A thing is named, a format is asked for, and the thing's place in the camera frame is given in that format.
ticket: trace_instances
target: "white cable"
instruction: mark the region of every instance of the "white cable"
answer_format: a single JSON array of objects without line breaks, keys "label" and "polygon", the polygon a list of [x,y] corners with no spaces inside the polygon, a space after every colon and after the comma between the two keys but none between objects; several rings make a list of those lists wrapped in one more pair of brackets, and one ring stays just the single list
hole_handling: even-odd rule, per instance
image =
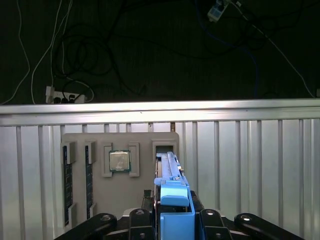
[{"label": "white cable", "polygon": [[[54,86],[54,75],[53,75],[53,71],[52,71],[52,52],[53,52],[53,49],[54,49],[54,45],[55,45],[55,40],[56,40],[56,37],[62,27],[62,24],[64,23],[64,20],[65,22],[67,23],[68,22],[68,18],[69,18],[69,13],[70,13],[70,10],[72,8],[72,5],[73,5],[73,0],[70,0],[70,3],[69,3],[69,6],[68,6],[68,10],[66,12],[66,14],[64,15],[60,25],[59,25],[59,28],[58,30],[56,31],[55,35],[54,35],[54,38],[53,38],[53,42],[52,42],[52,46],[51,46],[51,51],[50,51],[50,73],[51,73],[51,87]],[[64,25],[64,30],[63,30],[63,34],[65,34],[65,30],[66,30],[66,25]]]},{"label": "white cable", "polygon": [[[73,5],[73,0],[71,0],[71,1],[70,1],[70,4],[69,4],[69,9],[68,9],[68,13],[67,13],[67,15],[66,15],[66,20],[65,20],[65,23],[64,23],[64,28],[63,28],[63,33],[62,33],[62,35],[64,35],[65,32],[66,32],[66,28],[67,28],[67,24],[68,24],[68,18],[69,18],[69,13],[70,13],[70,9],[71,9],[72,5]],[[61,66],[61,69],[62,69],[62,73],[65,75],[65,44],[64,44],[63,41],[62,41],[62,66]],[[74,80],[74,79],[72,79],[71,77],[68,77],[68,76],[66,77],[66,79],[71,80],[71,81],[74,81],[75,83],[78,83],[78,84],[82,84],[82,85],[86,86],[88,89],[91,90],[91,98],[90,98],[89,100],[85,101],[86,103],[91,102],[91,101],[95,98],[95,92],[93,91],[93,89],[92,89],[89,85],[85,84],[85,83],[82,82],[82,81]]]},{"label": "white cable", "polygon": [[17,8],[18,8],[19,20],[20,20],[19,31],[18,31],[18,38],[19,38],[19,42],[20,42],[20,45],[21,45],[21,47],[22,47],[22,50],[23,50],[23,53],[24,53],[24,56],[25,56],[25,59],[26,59],[26,63],[27,63],[27,65],[28,65],[28,71],[26,72],[26,74],[24,75],[24,77],[22,78],[22,80],[19,82],[18,86],[15,88],[15,91],[14,91],[12,97],[10,97],[8,100],[6,100],[6,101],[4,101],[4,102],[1,102],[0,105],[6,104],[6,103],[10,102],[12,99],[14,99],[14,97],[16,96],[17,91],[18,91],[18,89],[20,88],[21,84],[24,82],[24,80],[26,79],[26,77],[27,77],[27,76],[29,75],[29,73],[30,73],[30,63],[29,63],[29,59],[28,59],[28,56],[27,56],[27,53],[26,53],[24,44],[23,44],[23,42],[22,42],[22,40],[21,40],[22,15],[21,15],[21,10],[20,10],[19,0],[16,0],[16,5],[17,5]]},{"label": "white cable", "polygon": [[47,48],[47,50],[44,52],[43,56],[40,58],[39,62],[35,66],[35,68],[34,68],[34,70],[32,72],[32,75],[31,75],[31,97],[32,97],[33,104],[36,104],[35,99],[34,99],[34,90],[33,90],[35,72],[36,72],[38,66],[40,65],[41,61],[44,59],[44,57],[47,55],[48,51],[50,50],[50,48],[53,45],[54,38],[55,38],[55,33],[56,33],[56,28],[57,28],[58,16],[59,16],[59,12],[60,12],[60,9],[61,9],[61,5],[62,5],[62,0],[60,0],[59,7],[58,7],[58,10],[56,12],[51,43],[50,43],[49,47]]},{"label": "white cable", "polygon": [[[246,16],[244,15],[244,13],[241,11],[241,9],[238,7],[238,5],[236,5],[234,2],[230,2],[238,11],[239,13],[242,15],[242,17],[247,20],[248,18],[246,18]],[[300,72],[298,72],[298,70],[295,68],[295,66],[289,61],[289,59],[287,58],[287,56],[281,51],[281,49],[270,39],[270,37],[267,37],[265,35],[265,33],[263,31],[261,31],[258,27],[256,27],[254,24],[251,23],[251,25],[257,29],[262,35],[264,35],[268,40],[269,42],[279,51],[279,53],[284,57],[284,59],[288,62],[288,64],[292,67],[292,69],[299,75],[299,77],[301,78],[302,82],[303,82],[303,85],[305,87],[305,89],[308,91],[308,93],[310,94],[311,97],[315,98],[315,96],[311,93],[311,91],[309,90],[307,84],[306,84],[306,81],[304,79],[304,77],[300,74]]]}]

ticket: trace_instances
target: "dark background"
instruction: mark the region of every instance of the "dark background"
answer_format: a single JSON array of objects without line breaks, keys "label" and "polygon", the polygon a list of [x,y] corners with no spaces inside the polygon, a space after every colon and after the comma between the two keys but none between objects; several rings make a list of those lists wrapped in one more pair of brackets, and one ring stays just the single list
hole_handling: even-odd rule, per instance
[{"label": "dark background", "polygon": [[[128,4],[137,2],[128,0]],[[304,5],[317,2],[305,0]],[[242,3],[256,16],[277,16],[299,9],[301,0],[243,0]],[[63,0],[58,25],[67,12],[69,1]],[[9,104],[32,104],[31,73],[45,50],[50,45],[54,30],[58,0],[20,0],[22,13],[21,38],[29,57],[31,72]],[[74,0],[68,19],[68,27],[86,23],[97,28],[104,37],[118,14],[120,0]],[[0,1],[0,102],[9,99],[18,83],[27,72],[27,64],[18,39],[19,14],[15,0]],[[229,43],[240,35],[241,15],[233,6],[228,6],[218,23],[208,25],[215,36]],[[297,15],[281,20],[290,24]],[[316,94],[319,86],[319,41],[320,4],[303,10],[298,24],[281,30],[272,40],[287,55],[293,65],[304,76],[309,89]],[[228,49],[210,39],[200,28],[195,5],[192,0],[157,3],[122,14],[114,33],[151,40],[170,49],[198,57],[212,56],[204,42],[213,52]],[[88,27],[76,28],[72,34],[94,36]],[[61,31],[54,50],[61,42]],[[166,100],[234,100],[253,99],[255,67],[251,58],[239,49],[212,59],[195,59],[173,53],[158,45],[140,39],[112,35],[108,46],[114,54],[123,82],[115,71],[102,76],[85,72],[72,75],[94,86],[93,102],[166,101]],[[95,71],[103,72],[110,67],[110,59],[104,48],[99,53]],[[259,68],[259,83],[256,98],[309,98],[301,78],[294,72],[280,53],[269,42],[256,51]],[[89,50],[85,64],[96,61],[94,50]],[[55,77],[54,87],[61,91],[68,80]],[[51,85],[50,53],[43,59],[34,75],[33,92],[37,104],[45,103],[46,86]],[[83,93],[86,88],[72,83],[66,92]]]}]

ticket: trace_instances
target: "blue connector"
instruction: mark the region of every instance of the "blue connector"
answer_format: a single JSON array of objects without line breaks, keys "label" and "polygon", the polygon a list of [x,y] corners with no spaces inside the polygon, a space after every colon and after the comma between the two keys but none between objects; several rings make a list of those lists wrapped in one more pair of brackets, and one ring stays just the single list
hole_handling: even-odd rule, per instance
[{"label": "blue connector", "polygon": [[160,214],[160,239],[194,240],[196,212],[189,183],[180,172],[177,156],[172,152],[158,153],[156,156],[161,159],[162,166],[162,177],[154,179],[154,184],[160,186],[160,204],[186,208],[183,212]]}]

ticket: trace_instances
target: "corrugated metal panel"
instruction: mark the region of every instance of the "corrugated metal panel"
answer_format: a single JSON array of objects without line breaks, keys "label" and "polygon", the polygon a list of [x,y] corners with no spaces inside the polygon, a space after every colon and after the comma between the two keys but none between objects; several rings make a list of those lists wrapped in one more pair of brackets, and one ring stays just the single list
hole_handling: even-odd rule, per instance
[{"label": "corrugated metal panel", "polygon": [[184,121],[177,114],[167,122],[123,123],[102,123],[100,113],[97,124],[92,113],[81,113],[82,120],[62,116],[69,124],[29,126],[8,126],[8,115],[0,114],[0,239],[51,240],[63,233],[61,134],[169,132],[171,122],[181,165],[206,208],[230,219],[251,212],[306,239],[320,239],[320,120],[303,119],[319,113],[291,106],[290,119],[270,110],[264,111],[273,119],[250,119],[254,111],[263,110],[245,115],[238,109],[239,117],[234,112],[230,121],[216,118],[216,110],[199,110],[200,116],[212,114],[211,120]]}]

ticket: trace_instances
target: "blue cable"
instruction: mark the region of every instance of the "blue cable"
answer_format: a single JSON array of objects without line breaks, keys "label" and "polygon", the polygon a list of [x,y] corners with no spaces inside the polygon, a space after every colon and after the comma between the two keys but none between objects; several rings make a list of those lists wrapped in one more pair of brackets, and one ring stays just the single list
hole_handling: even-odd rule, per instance
[{"label": "blue cable", "polygon": [[[237,48],[236,46],[232,45],[231,43],[228,43],[226,41],[223,41],[222,39],[214,36],[212,33],[208,32],[208,29],[205,27],[204,23],[201,20],[201,16],[200,16],[200,11],[199,11],[199,7],[198,7],[198,0],[194,0],[195,1],[195,9],[196,9],[196,15],[198,18],[198,22],[200,24],[200,27],[204,30],[204,32],[212,39],[228,46],[231,48]],[[239,47],[240,50],[242,50],[245,54],[248,54],[250,56],[250,58],[252,59],[254,66],[255,66],[255,83],[254,83],[254,98],[258,97],[258,83],[259,83],[259,69],[258,69],[258,64],[256,61],[255,56],[249,52],[247,49],[243,48],[243,47]]]}]

